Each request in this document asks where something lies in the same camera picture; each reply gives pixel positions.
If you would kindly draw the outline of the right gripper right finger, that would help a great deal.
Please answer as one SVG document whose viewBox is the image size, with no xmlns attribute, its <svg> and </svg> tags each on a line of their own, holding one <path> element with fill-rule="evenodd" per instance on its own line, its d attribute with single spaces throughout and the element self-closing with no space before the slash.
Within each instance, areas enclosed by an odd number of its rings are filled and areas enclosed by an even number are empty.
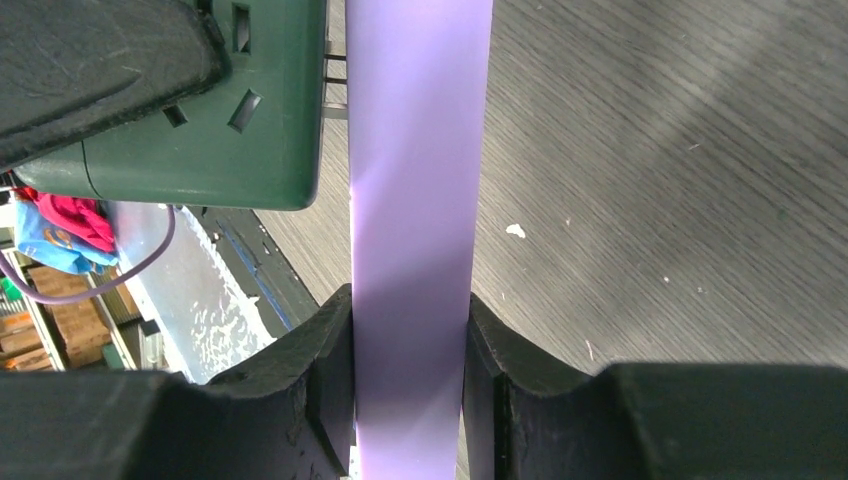
<svg viewBox="0 0 848 480">
<path fill-rule="evenodd" d="M 596 375 L 470 303 L 463 387 L 474 479 L 843 479 L 847 373 L 616 363 Z"/>
</svg>

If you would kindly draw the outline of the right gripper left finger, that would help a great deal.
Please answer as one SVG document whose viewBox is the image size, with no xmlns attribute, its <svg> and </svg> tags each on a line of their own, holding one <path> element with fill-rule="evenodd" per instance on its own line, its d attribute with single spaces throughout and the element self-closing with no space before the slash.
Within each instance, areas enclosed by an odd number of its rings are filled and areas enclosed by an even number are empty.
<svg viewBox="0 0 848 480">
<path fill-rule="evenodd" d="M 351 288 L 204 385 L 162 371 L 5 373 L 5 479 L 339 479 L 354 426 Z"/>
</svg>

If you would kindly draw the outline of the purple socket adapter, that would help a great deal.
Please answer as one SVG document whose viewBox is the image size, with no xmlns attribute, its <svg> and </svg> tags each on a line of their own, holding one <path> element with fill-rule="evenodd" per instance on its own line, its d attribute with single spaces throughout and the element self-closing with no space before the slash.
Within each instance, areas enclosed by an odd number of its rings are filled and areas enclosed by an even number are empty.
<svg viewBox="0 0 848 480">
<path fill-rule="evenodd" d="M 493 5 L 346 5 L 365 479 L 455 474 Z"/>
</svg>

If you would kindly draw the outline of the green patterned adapter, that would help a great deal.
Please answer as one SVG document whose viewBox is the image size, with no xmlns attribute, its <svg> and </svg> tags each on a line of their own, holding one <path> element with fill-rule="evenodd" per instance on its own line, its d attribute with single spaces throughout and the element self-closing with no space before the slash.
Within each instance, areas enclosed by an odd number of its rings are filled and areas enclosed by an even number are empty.
<svg viewBox="0 0 848 480">
<path fill-rule="evenodd" d="M 41 192 L 112 201 L 301 210 L 320 171 L 329 8 L 212 1 L 230 75 L 210 91 L 16 171 Z"/>
</svg>

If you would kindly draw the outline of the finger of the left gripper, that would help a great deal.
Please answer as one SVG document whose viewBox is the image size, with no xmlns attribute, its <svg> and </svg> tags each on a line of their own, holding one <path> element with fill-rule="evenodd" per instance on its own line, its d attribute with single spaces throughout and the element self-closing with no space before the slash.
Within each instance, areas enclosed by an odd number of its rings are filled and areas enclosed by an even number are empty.
<svg viewBox="0 0 848 480">
<path fill-rule="evenodd" d="M 4 1 L 1 166 L 152 115 L 228 70 L 214 18 L 184 1 Z"/>
</svg>

